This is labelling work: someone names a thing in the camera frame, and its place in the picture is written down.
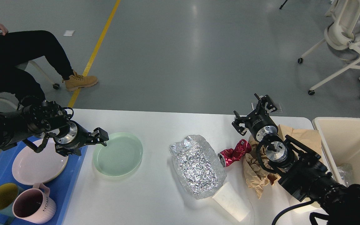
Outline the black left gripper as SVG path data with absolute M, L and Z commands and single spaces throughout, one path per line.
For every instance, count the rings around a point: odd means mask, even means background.
M 55 150 L 63 157 L 81 156 L 79 148 L 85 145 L 101 144 L 107 147 L 108 140 L 109 134 L 104 129 L 97 127 L 89 132 L 76 121 L 70 121 L 69 125 L 59 128 L 59 133 L 54 137 Z

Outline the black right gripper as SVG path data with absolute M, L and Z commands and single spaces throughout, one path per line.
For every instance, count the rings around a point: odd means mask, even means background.
M 257 142 L 261 142 L 269 134 L 278 134 L 278 127 L 268 115 L 269 113 L 276 112 L 278 107 L 269 95 L 259 96 L 254 93 L 254 96 L 258 100 L 254 109 L 254 114 L 256 115 L 251 117 L 250 114 L 240 116 L 237 111 L 233 111 L 235 118 L 232 126 L 241 135 L 246 135 L 249 130 L 254 139 Z

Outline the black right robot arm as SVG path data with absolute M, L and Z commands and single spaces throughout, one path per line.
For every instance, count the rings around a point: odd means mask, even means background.
M 277 111 L 274 102 L 268 95 L 255 97 L 258 103 L 249 114 L 240 116 L 234 111 L 232 126 L 243 136 L 251 133 L 258 142 L 255 151 L 261 168 L 280 175 L 279 184 L 300 201 L 278 213 L 272 224 L 286 212 L 317 202 L 326 214 L 310 213 L 312 225 L 317 224 L 316 219 L 326 220 L 328 225 L 360 225 L 360 185 L 346 187 L 336 182 L 317 152 L 290 135 L 280 138 L 269 116 Z

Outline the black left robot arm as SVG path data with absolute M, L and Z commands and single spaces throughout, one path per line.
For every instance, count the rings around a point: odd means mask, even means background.
M 97 127 L 93 132 L 72 120 L 70 107 L 55 101 L 43 101 L 13 112 L 0 112 L 0 149 L 5 151 L 23 142 L 35 153 L 42 152 L 49 139 L 55 142 L 57 154 L 81 156 L 86 145 L 107 145 L 108 133 Z

